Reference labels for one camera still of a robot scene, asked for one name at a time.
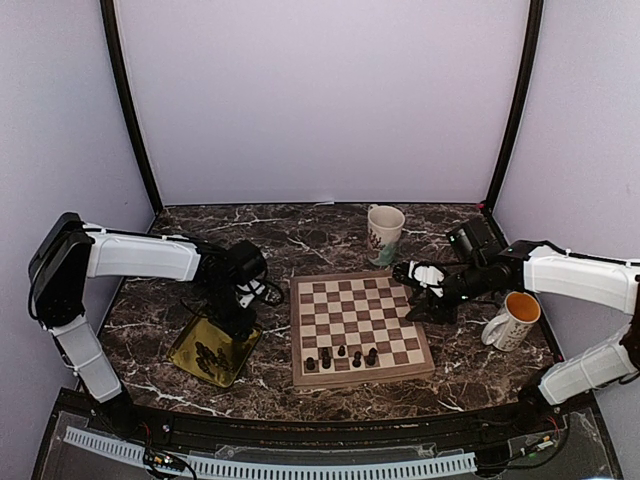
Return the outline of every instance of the white robotic arm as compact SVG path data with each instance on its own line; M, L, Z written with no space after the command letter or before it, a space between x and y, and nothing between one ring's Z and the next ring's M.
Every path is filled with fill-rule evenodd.
M236 340L251 333L248 308L268 293L267 266L248 241L229 249L180 235L157 236L85 224L74 213L60 217L29 263L29 312L48 330L63 360L99 404L130 406L82 304L85 278L159 277L199 281L206 289L208 316Z
M610 338L583 354L557 363L535 379L535 402L547 406L615 380L637 378L640 368L640 263L561 250L550 242L518 241L505 250L483 222L469 222L448 234L461 263L457 273L442 265L409 262L394 269L396 280L414 288L408 320L453 323L457 305L497 290L556 293L607 305L633 315ZM523 389L532 395L532 389Z

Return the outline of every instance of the gold tray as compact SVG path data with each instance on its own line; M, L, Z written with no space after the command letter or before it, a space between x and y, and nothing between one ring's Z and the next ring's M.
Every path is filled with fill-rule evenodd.
M176 366L219 387L230 387L256 346L262 328L256 325L244 342L232 340L207 317L194 315L169 349Z

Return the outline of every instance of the dark marble surface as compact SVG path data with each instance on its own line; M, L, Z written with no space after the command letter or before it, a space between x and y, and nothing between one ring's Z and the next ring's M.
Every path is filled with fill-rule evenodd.
M479 215L472 205L398 205L407 222L398 260L454 259L444 233ZM262 248L271 279L288 295L289 278L373 270L366 260L366 205L250 205L172 207L156 233L182 233L228 246L247 238ZM428 381L366 384L297 391L292 384L288 301L257 305L264 336L236 383L221 389L190 376L166 359L191 314L194 287L159 279L130 279L101 333L104 349L138 404L233 418L288 421L382 420L451 413L516 400L537 369L552 363L538 326L514 352L480 342L496 312L467 304L457 325L425 325L436 365Z

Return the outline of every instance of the lavender wall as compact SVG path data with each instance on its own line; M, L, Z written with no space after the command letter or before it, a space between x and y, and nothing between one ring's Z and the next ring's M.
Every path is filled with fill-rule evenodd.
M640 257L640 4L548 2L525 116L497 219L511 240ZM628 317L544 296L565 355ZM640 381L598 393L623 469L640 472Z
M165 203L485 195L527 0L116 3Z
M73 386L26 311L27 264L66 210L145 229L152 212L122 119L99 2L0 2L0 464L30 478L61 386ZM98 326L115 281L91 281Z

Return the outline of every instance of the mug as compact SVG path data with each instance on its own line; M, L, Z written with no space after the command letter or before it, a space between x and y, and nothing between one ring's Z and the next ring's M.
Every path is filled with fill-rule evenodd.
M369 207L367 259L378 267L391 265L404 226L404 214L387 205Z
M498 315L482 332L482 343L510 352L517 348L540 318L540 304L528 293L511 292Z

